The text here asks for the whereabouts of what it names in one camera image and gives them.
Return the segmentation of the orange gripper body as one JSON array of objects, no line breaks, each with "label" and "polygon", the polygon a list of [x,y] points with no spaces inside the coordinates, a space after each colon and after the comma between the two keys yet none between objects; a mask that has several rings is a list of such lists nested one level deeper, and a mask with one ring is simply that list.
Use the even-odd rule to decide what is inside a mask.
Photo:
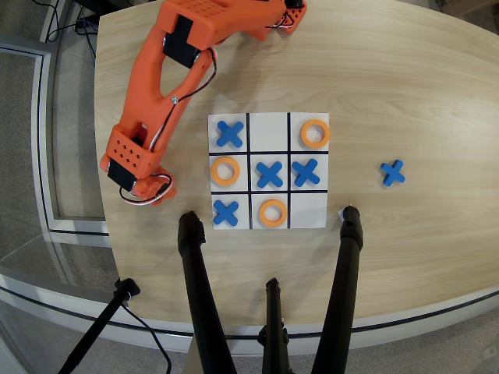
[{"label": "orange gripper body", "polygon": [[135,206],[159,205],[166,199],[173,199],[176,194],[175,179],[171,173],[162,166],[157,167],[145,178],[134,177],[130,194],[135,199],[129,201]]}]

